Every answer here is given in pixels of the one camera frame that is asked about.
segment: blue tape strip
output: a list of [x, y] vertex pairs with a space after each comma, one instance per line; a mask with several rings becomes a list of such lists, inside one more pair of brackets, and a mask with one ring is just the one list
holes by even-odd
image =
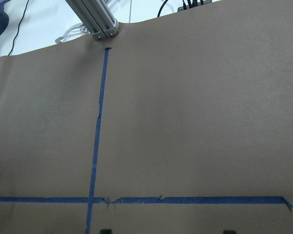
[[100, 97], [99, 97], [99, 115], [97, 118], [96, 133], [95, 133], [95, 139], [94, 139], [93, 162], [92, 162], [92, 170], [91, 170], [90, 189], [89, 189], [89, 198], [88, 198], [88, 211], [87, 211], [87, 223], [86, 223], [85, 234], [89, 234], [90, 225], [91, 225], [92, 204], [93, 204], [93, 196], [94, 196], [94, 185], [96, 182], [96, 172], [97, 172], [97, 161], [98, 161], [98, 151], [99, 151], [102, 108], [103, 108], [103, 99], [104, 99], [105, 78], [106, 78], [106, 70], [107, 70], [108, 51], [110, 49], [111, 48], [109, 48], [109, 47], [106, 48], [105, 55], [104, 55]]
[[[36, 203], [88, 203], [88, 197], [0, 197], [0, 202]], [[121, 197], [110, 201], [103, 197], [92, 198], [93, 204], [286, 204], [293, 205], [282, 196], [219, 196], [219, 197]]]

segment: black wire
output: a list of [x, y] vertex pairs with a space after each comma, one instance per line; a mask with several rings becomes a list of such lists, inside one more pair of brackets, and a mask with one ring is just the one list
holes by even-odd
[[29, 3], [29, 0], [27, 0], [26, 6], [25, 6], [25, 10], [24, 10], [24, 12], [23, 12], [23, 17], [21, 18], [21, 20], [20, 20], [20, 22], [19, 22], [19, 25], [18, 25], [18, 32], [16, 33], [16, 35], [15, 35], [15, 37], [14, 37], [14, 39], [13, 39], [12, 49], [11, 49], [11, 51], [10, 51], [10, 53], [9, 53], [8, 55], [11, 55], [11, 53], [12, 53], [12, 51], [13, 51], [13, 49], [14, 49], [15, 39], [17, 38], [17, 36], [18, 36], [18, 34], [19, 34], [19, 32], [20, 32], [20, 25], [21, 25], [21, 22], [23, 21], [23, 18], [24, 18], [24, 16], [25, 16], [25, 12], [26, 12], [26, 9], [27, 9], [27, 6], [28, 6], [28, 3]]
[[157, 17], [159, 17], [161, 15], [161, 11], [162, 11], [163, 7], [165, 6], [166, 2], [168, 2], [168, 0], [165, 0], [165, 2], [163, 2], [162, 6], [157, 14]]

